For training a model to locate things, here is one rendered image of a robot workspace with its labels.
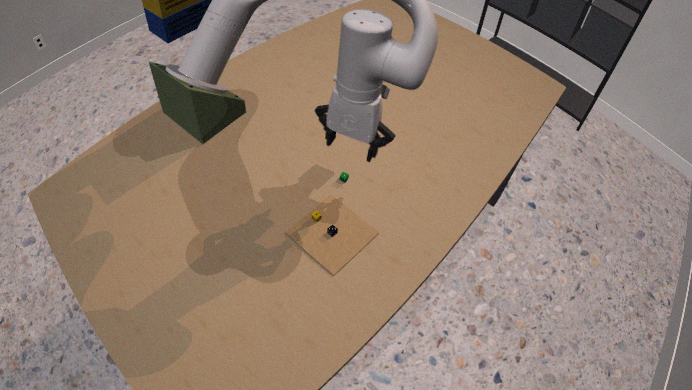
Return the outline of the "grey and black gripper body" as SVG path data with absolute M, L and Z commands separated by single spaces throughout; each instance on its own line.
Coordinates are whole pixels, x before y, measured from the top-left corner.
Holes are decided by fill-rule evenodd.
M 356 102 L 342 97 L 335 87 L 329 102 L 327 127 L 355 140 L 371 143 L 382 120 L 381 95 L 372 101 Z

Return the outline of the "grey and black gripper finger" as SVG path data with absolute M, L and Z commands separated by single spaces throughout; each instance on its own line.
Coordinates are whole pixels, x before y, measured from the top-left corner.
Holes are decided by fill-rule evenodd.
M 325 136 L 325 139 L 327 139 L 326 145 L 330 146 L 332 144 L 332 142 L 334 141 L 334 139 L 336 138 L 336 132 L 332 131 L 331 129 L 329 129 L 326 126 L 326 116 L 327 115 L 325 113 L 328 112 L 328 107 L 329 107 L 329 104 L 317 106 L 317 108 L 315 109 L 315 113 L 319 117 L 319 121 L 324 126 L 324 130 L 326 131 L 326 136 Z
M 386 146 L 386 144 L 390 143 L 391 141 L 394 140 L 395 134 L 387 128 L 381 121 L 378 124 L 378 129 L 377 129 L 384 137 L 380 137 L 378 132 L 376 133 L 376 138 L 375 141 L 373 141 L 370 144 L 370 147 L 368 149 L 368 154 L 367 154 L 367 162 L 370 162 L 372 157 L 375 158 L 378 152 L 377 148 Z

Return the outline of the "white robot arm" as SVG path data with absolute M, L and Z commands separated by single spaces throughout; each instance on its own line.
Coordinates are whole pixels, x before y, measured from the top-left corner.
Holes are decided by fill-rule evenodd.
M 227 87 L 218 80 L 251 16 L 266 1 L 212 0 L 180 67 L 169 64 L 166 71 L 201 89 L 226 93 Z M 392 1 L 413 20 L 408 44 L 393 39 L 393 23 L 380 12 L 359 9 L 342 17 L 333 81 L 337 78 L 336 90 L 348 100 L 368 102 L 380 94 L 387 99 L 390 89 L 383 81 L 415 90 L 428 73 L 438 43 L 434 13 L 427 0 Z

